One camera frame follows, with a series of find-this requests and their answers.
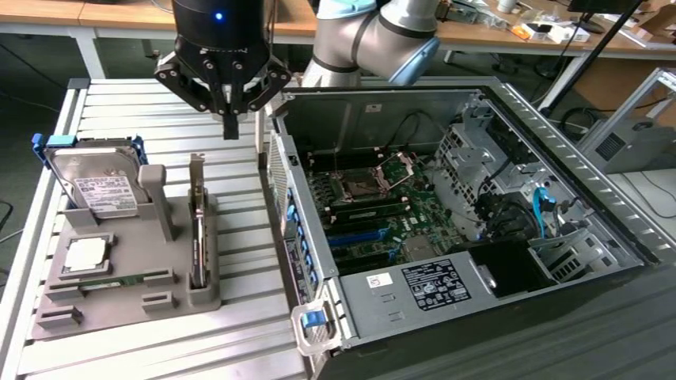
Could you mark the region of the black slanted pole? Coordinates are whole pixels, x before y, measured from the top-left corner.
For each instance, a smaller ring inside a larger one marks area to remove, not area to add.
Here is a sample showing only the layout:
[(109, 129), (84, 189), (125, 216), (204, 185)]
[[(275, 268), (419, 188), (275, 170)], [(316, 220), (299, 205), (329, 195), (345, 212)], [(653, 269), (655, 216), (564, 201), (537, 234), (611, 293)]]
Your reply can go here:
[(556, 80), (555, 87), (545, 95), (545, 98), (539, 106), (539, 112), (544, 116), (549, 116), (552, 114), (552, 111), (556, 109), (563, 98), (572, 90), (577, 80), (592, 65), (595, 59), (600, 56), (608, 43), (617, 35), (617, 32), (624, 27), (643, 1), (644, 0), (604, 0), (604, 9), (600, 13), (617, 14), (619, 18), (609, 30), (605, 31), (605, 34), (603, 35), (603, 38), (597, 42), (595, 48), (585, 55), (579, 57), (579, 62), (571, 62), (569, 67), (563, 72), (561, 78)]

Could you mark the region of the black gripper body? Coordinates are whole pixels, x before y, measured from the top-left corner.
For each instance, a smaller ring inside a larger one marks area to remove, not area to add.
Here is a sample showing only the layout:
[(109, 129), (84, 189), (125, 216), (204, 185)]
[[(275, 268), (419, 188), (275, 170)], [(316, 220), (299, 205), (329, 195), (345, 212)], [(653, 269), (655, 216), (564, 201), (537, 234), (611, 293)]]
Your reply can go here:
[(209, 86), (211, 110), (247, 111), (244, 85), (269, 61), (263, 0), (171, 0), (180, 63)]

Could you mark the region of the long wooden desk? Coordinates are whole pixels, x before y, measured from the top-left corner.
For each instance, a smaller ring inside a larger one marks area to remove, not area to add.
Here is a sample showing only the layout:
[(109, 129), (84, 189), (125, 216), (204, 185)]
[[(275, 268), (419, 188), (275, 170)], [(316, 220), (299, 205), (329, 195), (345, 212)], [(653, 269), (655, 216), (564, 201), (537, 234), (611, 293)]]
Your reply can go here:
[(97, 40), (104, 38), (173, 40), (173, 16), (153, 3), (123, 0), (0, 0), (0, 34), (65, 36), (75, 40), (93, 79), (107, 77)]

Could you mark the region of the blue disk caddy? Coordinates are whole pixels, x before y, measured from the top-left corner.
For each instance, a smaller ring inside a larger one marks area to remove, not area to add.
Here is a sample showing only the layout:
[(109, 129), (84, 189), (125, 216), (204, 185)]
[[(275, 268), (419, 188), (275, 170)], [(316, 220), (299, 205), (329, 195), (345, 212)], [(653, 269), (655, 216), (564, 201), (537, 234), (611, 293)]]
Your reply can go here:
[(148, 164), (144, 140), (135, 137), (79, 138), (33, 135), (33, 153), (63, 178), (119, 177), (136, 174)]

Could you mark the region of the metal disk bay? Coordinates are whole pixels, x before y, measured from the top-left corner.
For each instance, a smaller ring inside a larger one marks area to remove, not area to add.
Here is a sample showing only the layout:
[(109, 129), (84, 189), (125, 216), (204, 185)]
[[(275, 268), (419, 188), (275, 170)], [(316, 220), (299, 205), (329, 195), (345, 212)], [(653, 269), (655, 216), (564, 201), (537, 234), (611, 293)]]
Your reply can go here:
[(536, 161), (525, 143), (496, 111), (487, 105), (468, 107), (449, 126), (439, 150), (441, 166), (457, 176), (471, 194), (515, 192)]

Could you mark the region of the grey power supply unit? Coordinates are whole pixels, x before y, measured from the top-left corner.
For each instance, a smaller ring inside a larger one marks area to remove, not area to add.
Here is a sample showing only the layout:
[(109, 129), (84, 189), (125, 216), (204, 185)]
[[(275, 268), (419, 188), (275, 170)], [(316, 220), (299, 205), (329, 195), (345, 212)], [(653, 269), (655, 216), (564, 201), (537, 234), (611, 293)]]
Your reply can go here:
[(491, 299), (464, 253), (347, 275), (340, 285), (361, 341), (465, 316)]

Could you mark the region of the grey parts rack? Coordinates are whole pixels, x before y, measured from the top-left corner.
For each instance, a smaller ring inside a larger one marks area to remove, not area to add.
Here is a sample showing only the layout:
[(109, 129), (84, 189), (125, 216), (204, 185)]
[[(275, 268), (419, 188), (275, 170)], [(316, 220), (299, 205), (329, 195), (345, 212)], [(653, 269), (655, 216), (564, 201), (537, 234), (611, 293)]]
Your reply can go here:
[[(139, 204), (135, 217), (99, 219), (85, 209), (64, 212), (64, 227), (35, 308), (35, 340), (212, 311), (220, 306), (216, 199), (205, 189), (207, 286), (193, 288), (191, 185), (183, 196), (167, 196), (163, 165), (141, 166), (139, 179), (149, 201)], [(83, 238), (107, 240), (104, 262), (96, 269), (65, 272), (69, 243)], [(143, 284), (95, 291), (48, 289), (64, 280), (133, 275), (144, 276)]]

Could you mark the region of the blue expansion slot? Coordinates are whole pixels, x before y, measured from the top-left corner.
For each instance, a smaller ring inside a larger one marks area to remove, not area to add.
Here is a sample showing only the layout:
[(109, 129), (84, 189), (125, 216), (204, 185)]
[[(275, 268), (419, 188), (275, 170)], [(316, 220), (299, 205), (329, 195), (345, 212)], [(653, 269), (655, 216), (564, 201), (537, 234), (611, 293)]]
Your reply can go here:
[(328, 237), (328, 245), (331, 247), (343, 247), (345, 245), (355, 245), (364, 242), (383, 241), (388, 232), (389, 228), (381, 228), (357, 234), (332, 236)]

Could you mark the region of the graphics card with fan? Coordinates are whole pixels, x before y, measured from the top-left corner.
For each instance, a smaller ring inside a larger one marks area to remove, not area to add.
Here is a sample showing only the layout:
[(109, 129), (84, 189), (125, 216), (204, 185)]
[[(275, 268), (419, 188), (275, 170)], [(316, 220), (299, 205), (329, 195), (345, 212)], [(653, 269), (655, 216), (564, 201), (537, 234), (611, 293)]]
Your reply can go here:
[(193, 258), (191, 269), (191, 285), (193, 288), (207, 286), (207, 249), (205, 249), (205, 188), (204, 158), (200, 154), (191, 155), (191, 222)]

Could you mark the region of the black monitor stand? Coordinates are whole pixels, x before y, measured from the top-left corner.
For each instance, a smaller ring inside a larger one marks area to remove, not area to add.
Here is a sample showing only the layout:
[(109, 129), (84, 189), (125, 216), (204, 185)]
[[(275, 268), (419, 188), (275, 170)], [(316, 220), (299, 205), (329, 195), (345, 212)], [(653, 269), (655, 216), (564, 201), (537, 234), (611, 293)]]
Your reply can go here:
[(575, 26), (579, 26), (592, 34), (603, 34), (605, 28), (592, 20), (592, 16), (604, 9), (604, 0), (569, 0), (567, 10), (580, 13), (580, 17), (572, 19)]

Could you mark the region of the open black PC case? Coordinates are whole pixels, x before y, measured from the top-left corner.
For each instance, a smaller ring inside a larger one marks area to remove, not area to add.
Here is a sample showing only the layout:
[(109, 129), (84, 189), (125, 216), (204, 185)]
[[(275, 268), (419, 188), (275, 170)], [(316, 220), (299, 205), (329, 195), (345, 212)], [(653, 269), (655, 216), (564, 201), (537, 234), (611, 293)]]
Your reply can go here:
[[(449, 126), (468, 107), (480, 105), (496, 111), (536, 159), (515, 192), (472, 195), (441, 166), (447, 160), (439, 150)], [(672, 246), (563, 133), (496, 80), (400, 88), (287, 88), (265, 110), (272, 124), (267, 197), (275, 204), (295, 296), (291, 321), (311, 380), (407, 374), (468, 344), (555, 320), (657, 264), (657, 251)], [(465, 316), (361, 341), (305, 161), (309, 154), (375, 149), (429, 156), (436, 192), (465, 237), (429, 259), (467, 254), (491, 299)], [(328, 323), (304, 329), (301, 315), (311, 310), (321, 310)]]

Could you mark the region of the green motherboard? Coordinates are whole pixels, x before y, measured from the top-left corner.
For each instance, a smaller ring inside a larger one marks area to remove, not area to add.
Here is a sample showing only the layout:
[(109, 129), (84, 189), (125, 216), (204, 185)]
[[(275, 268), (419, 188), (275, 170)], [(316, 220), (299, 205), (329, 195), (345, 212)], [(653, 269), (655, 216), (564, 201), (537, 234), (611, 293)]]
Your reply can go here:
[(460, 228), (453, 224), (453, 211), (444, 205), (432, 182), (436, 173), (431, 165), (429, 156), (419, 156), (413, 152), (401, 151), (415, 161), (415, 176), (400, 186), (389, 190), (383, 199), (407, 202), (411, 210), (400, 216), (364, 220), (345, 224), (332, 224), (328, 221), (331, 207), (355, 203), (336, 201), (329, 174), (339, 170), (371, 168), (373, 169), (389, 156), (396, 153), (375, 149), (360, 154), (309, 154), (305, 161), (308, 187), (323, 231), (328, 237), (357, 234), (365, 231), (389, 228), (383, 241), (364, 242), (343, 247), (331, 247), (336, 264), (351, 257), (361, 257), (376, 253), (389, 254), (389, 265), (407, 264), (425, 260), (448, 252), (449, 248), (465, 241)]

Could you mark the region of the black expansion slot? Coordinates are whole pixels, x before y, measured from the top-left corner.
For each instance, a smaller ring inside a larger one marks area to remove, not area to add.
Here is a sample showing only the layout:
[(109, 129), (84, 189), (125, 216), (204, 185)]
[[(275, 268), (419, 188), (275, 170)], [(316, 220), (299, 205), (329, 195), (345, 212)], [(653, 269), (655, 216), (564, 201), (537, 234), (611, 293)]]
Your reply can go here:
[(367, 272), (389, 265), (389, 254), (376, 253), (373, 255), (351, 257), (337, 262), (337, 271), (341, 276)]

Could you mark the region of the metal socket cover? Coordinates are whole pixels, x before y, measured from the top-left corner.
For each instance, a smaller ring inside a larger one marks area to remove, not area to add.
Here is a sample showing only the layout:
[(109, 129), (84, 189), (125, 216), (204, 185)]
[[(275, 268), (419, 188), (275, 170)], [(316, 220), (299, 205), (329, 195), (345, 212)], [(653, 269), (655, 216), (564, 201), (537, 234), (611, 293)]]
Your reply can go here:
[(373, 175), (381, 189), (389, 191), (415, 176), (415, 161), (400, 151), (373, 168)]

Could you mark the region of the CPU socket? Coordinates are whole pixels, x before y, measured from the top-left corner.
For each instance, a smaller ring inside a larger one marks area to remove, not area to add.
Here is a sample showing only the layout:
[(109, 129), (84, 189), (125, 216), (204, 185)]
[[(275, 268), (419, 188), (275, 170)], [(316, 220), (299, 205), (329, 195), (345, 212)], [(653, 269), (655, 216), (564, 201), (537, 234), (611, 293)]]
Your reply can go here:
[(329, 184), (332, 185), (336, 201), (356, 203), (367, 200), (387, 198), (389, 191), (379, 183), (373, 169), (359, 168), (331, 172)]

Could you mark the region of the green RAM stick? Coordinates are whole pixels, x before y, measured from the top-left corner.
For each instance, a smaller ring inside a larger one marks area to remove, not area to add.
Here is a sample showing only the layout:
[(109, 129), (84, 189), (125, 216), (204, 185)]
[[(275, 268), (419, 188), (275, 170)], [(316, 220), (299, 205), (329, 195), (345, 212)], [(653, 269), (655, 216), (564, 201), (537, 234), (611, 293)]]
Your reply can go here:
[(128, 275), (121, 277), (109, 277), (101, 279), (71, 279), (60, 281), (48, 286), (51, 291), (63, 290), (71, 287), (81, 291), (95, 291), (116, 287), (129, 287), (144, 283), (144, 276)]

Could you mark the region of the white and black box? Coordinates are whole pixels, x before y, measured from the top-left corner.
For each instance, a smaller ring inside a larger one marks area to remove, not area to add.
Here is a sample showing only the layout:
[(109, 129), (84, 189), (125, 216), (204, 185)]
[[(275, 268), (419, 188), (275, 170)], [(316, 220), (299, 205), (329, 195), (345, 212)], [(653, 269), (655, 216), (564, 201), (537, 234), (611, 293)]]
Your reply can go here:
[(552, 30), (551, 24), (521, 23), (515, 28), (516, 35), (523, 40), (543, 41)]

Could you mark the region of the silver hard disk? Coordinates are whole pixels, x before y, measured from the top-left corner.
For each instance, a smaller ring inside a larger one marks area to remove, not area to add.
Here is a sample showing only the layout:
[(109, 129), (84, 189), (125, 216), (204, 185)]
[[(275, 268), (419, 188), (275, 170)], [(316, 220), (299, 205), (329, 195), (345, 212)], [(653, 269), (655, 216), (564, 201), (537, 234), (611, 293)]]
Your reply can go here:
[(141, 161), (132, 146), (48, 147), (44, 153), (77, 208), (97, 219), (139, 214), (148, 196), (137, 181)]

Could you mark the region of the cluttered wooden desk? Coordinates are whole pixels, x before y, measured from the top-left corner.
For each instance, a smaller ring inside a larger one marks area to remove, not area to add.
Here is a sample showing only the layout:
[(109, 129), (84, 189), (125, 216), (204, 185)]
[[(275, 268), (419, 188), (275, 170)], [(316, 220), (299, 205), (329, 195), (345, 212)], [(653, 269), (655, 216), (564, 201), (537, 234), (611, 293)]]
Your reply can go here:
[[(543, 106), (548, 106), (561, 93), (603, 39), (601, 36), (591, 36), (585, 43), (555, 44), (549, 40), (523, 40), (509, 30), (492, 28), (485, 24), (469, 25), (455, 21), (444, 21), (437, 24), (437, 37), (441, 42), (440, 49), (447, 51), (447, 60), (457, 51), (571, 57), (572, 61), (568, 67), (564, 68), (561, 76), (557, 77), (547, 92), (541, 102)], [(676, 46), (653, 44), (644, 47), (619, 33), (609, 40), (599, 56), (608, 59), (676, 61)]]

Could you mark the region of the silver CPU chip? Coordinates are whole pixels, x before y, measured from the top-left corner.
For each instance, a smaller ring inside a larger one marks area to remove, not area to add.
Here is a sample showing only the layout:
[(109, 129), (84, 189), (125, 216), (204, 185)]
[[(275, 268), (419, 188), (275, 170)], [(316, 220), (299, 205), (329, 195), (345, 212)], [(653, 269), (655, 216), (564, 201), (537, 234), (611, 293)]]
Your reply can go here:
[(104, 262), (107, 247), (108, 242), (101, 237), (71, 241), (64, 258), (64, 271), (80, 272), (96, 269)]

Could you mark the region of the grey machine with aluminium frame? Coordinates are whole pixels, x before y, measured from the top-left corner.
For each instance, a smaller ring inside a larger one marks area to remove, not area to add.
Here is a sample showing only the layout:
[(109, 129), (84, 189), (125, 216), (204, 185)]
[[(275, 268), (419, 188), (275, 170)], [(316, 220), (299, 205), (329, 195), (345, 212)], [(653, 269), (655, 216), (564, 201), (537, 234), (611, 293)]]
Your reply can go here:
[(657, 68), (581, 137), (577, 149), (604, 173), (667, 169), (676, 151), (676, 68)]

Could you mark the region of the black installed RAM stick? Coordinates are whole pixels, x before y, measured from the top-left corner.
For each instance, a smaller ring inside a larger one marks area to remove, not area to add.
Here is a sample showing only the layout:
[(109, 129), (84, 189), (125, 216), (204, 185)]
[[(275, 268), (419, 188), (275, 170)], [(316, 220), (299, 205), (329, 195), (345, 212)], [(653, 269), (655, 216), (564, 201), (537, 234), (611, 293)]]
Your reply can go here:
[(397, 199), (381, 199), (380, 201), (331, 207), (328, 221), (332, 224), (345, 224), (364, 220), (385, 219), (404, 215), (409, 210), (411, 206), (407, 202)]

